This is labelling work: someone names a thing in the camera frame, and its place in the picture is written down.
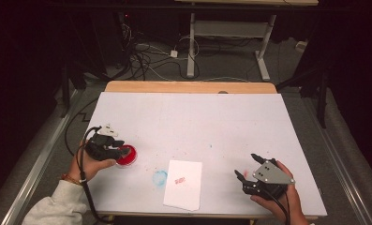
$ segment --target white sleeve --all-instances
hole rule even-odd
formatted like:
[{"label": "white sleeve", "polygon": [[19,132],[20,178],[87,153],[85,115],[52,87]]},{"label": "white sleeve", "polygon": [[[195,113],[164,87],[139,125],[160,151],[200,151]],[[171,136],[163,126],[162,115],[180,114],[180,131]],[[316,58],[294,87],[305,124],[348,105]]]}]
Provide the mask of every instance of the white sleeve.
[{"label": "white sleeve", "polygon": [[82,186],[61,180],[51,197],[40,200],[22,221],[28,224],[82,224],[86,204],[81,201]]}]

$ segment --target table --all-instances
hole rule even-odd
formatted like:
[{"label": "table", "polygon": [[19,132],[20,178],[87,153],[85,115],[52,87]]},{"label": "table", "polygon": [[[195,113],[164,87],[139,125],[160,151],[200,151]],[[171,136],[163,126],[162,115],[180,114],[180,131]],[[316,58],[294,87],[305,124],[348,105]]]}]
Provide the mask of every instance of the table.
[{"label": "table", "polygon": [[[318,0],[176,0],[189,2],[193,5],[198,3],[221,3],[221,4],[247,4],[247,5],[270,5],[307,7],[316,6]],[[263,38],[261,48],[255,51],[255,57],[259,66],[260,75],[265,82],[270,81],[267,66],[264,63],[264,53],[274,28],[276,15],[271,15],[269,22],[224,22],[224,21],[197,21],[195,13],[191,13],[189,31],[189,54],[187,61],[187,77],[194,77],[195,63],[195,36],[219,36],[241,38]]]},{"label": "table", "polygon": [[[260,164],[250,154],[256,153],[280,158],[292,170],[308,217],[326,216],[282,97],[270,83],[110,82],[89,128],[107,123],[136,147],[138,158],[89,182],[100,214],[269,217],[243,193],[233,172],[253,180]],[[154,177],[168,171],[171,159],[202,162],[200,210],[163,205],[165,187]]]}]

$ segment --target white board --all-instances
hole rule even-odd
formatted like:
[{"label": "white board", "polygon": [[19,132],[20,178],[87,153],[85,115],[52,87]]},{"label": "white board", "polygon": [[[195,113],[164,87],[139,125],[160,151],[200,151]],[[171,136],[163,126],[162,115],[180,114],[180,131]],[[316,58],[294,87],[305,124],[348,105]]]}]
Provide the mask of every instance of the white board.
[{"label": "white board", "polygon": [[[89,182],[101,213],[255,217],[271,215],[242,191],[234,170],[252,177],[276,158],[293,173],[303,211],[326,216],[287,109],[279,94],[101,93],[89,128],[111,124],[133,145],[137,160],[113,166]],[[169,161],[202,162],[201,207],[189,212],[163,204]]]}]

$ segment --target blue stain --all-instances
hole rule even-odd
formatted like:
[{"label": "blue stain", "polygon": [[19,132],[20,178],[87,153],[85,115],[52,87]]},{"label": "blue stain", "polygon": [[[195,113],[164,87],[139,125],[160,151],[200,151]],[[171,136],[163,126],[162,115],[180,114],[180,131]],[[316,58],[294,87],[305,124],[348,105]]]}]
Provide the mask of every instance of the blue stain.
[{"label": "blue stain", "polygon": [[165,171],[157,171],[153,175],[153,182],[158,187],[163,187],[166,184],[168,173]]}]

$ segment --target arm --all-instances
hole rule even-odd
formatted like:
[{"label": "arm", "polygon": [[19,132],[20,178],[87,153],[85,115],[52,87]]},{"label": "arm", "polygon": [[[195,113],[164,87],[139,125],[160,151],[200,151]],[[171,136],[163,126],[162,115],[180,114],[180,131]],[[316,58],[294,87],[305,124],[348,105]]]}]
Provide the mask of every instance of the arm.
[{"label": "arm", "polygon": [[[284,164],[282,164],[280,161],[277,161],[276,163],[278,164],[279,169],[293,178],[293,174],[291,174],[289,169]],[[305,215],[302,211],[302,205],[300,203],[299,194],[297,193],[295,185],[288,185],[288,190],[286,193],[288,195],[289,208],[285,195],[279,199],[279,202],[287,209],[288,212],[290,212],[290,225],[308,225],[308,221],[305,219]],[[276,218],[285,223],[285,215],[274,201],[267,201],[256,195],[251,196],[250,199],[262,207],[270,210]]]},{"label": "arm", "polygon": [[[83,169],[88,181],[99,170],[114,164],[114,159],[96,161],[84,152]],[[82,214],[86,212],[86,204],[81,202],[83,188],[77,182],[80,179],[80,170],[74,157],[69,166],[67,178],[59,182],[51,197],[46,197],[33,206],[22,224],[82,224]]]}]

